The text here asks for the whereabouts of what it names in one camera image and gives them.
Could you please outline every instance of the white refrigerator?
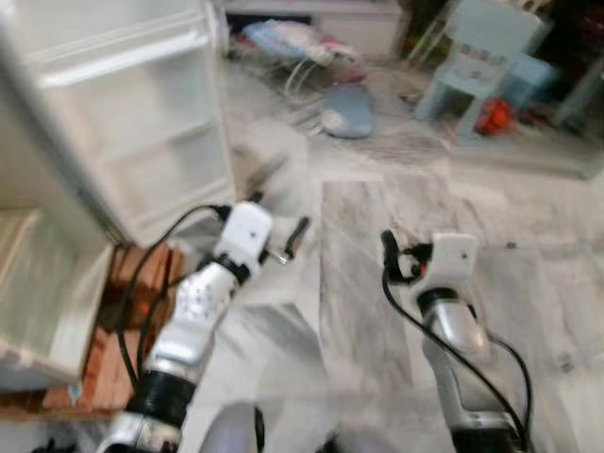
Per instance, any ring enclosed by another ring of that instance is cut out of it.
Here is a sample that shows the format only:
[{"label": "white refrigerator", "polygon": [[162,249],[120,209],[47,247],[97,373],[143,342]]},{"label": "white refrigerator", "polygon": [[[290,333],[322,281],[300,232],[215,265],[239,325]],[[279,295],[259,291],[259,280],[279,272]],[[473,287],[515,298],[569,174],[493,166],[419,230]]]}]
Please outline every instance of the white refrigerator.
[{"label": "white refrigerator", "polygon": [[112,243],[234,201],[219,41],[201,0],[0,2],[0,392],[77,382]]}]

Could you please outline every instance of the floor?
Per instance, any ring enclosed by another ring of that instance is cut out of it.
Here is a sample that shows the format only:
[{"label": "floor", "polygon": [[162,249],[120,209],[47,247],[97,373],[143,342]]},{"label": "floor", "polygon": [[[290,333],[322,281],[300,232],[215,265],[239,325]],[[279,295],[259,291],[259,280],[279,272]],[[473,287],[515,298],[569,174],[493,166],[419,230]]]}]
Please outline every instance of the floor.
[{"label": "floor", "polygon": [[[405,453],[454,451],[421,335],[379,288],[388,227],[401,243],[444,230],[481,239],[467,296],[528,360],[537,451],[604,451],[594,404],[604,400],[604,176],[582,177],[599,158],[555,134],[459,148],[413,121],[397,97],[410,82],[387,66],[369,78],[375,133],[332,139],[317,134],[314,106],[289,107],[233,64],[226,115],[238,179],[273,168],[263,203],[277,244],[299,216],[313,224],[294,263],[269,261],[236,298],[180,451],[198,451],[216,412],[241,399],[264,410],[267,453],[312,453],[341,425],[379,429]],[[521,407],[519,373],[496,357]]]}]

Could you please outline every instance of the wooden crate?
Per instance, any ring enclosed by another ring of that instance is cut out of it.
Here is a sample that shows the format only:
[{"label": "wooden crate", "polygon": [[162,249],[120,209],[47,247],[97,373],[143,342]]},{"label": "wooden crate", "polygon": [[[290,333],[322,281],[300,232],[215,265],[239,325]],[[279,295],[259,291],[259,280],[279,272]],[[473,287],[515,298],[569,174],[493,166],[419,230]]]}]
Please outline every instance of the wooden crate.
[{"label": "wooden crate", "polygon": [[[117,309],[143,253],[143,250],[135,247],[115,250],[101,312],[108,310],[111,313],[111,309]],[[162,245],[150,257],[140,274],[132,293],[132,307],[125,331],[126,347],[135,367],[140,326],[144,317],[163,285],[181,276],[183,264],[184,258],[180,252]],[[149,330],[147,344],[153,343],[153,339],[172,314],[175,291],[176,288],[169,291],[167,299],[159,306]],[[0,419],[102,420],[123,409],[132,395],[132,388],[120,355],[117,334],[108,331],[107,318],[99,315],[79,385],[0,395]]]}]

